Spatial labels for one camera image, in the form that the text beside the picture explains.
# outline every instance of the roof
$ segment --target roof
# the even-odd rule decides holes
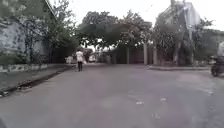
[[[50,9],[51,14],[56,18],[56,15],[54,14],[53,8],[52,8],[52,6],[51,6],[49,0],[44,0],[44,1],[45,1],[45,3],[47,4],[48,8]]]

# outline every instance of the person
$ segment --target person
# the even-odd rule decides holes
[[[77,62],[78,62],[78,70],[79,71],[82,71],[82,68],[83,68],[83,52],[78,49],[77,52],[76,52],[76,59],[77,59]]]

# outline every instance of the asphalt road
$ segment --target asphalt road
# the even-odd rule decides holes
[[[223,128],[223,99],[224,78],[207,71],[91,67],[0,99],[0,118],[7,128]]]

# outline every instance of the sky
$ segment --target sky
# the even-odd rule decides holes
[[[201,18],[214,20],[212,28],[224,31],[224,0],[186,0],[192,2]],[[109,11],[122,18],[128,10],[139,13],[146,21],[155,23],[156,17],[170,5],[170,0],[70,0],[70,8],[81,23],[88,11]]]

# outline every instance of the house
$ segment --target house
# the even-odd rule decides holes
[[[43,13],[49,13],[50,18],[55,18],[52,7],[48,0],[37,0],[42,2],[44,7]],[[25,34],[24,26],[19,22],[13,22],[8,19],[3,19],[0,17],[0,52],[7,54],[10,53],[25,53]],[[33,46],[34,52],[39,53],[40,55],[46,55],[47,49],[44,46],[42,41],[38,41]]]
[[[191,2],[171,0],[171,5],[159,17],[165,19],[166,25],[172,26],[177,33],[187,32],[192,39],[194,26],[200,24],[201,18]]]

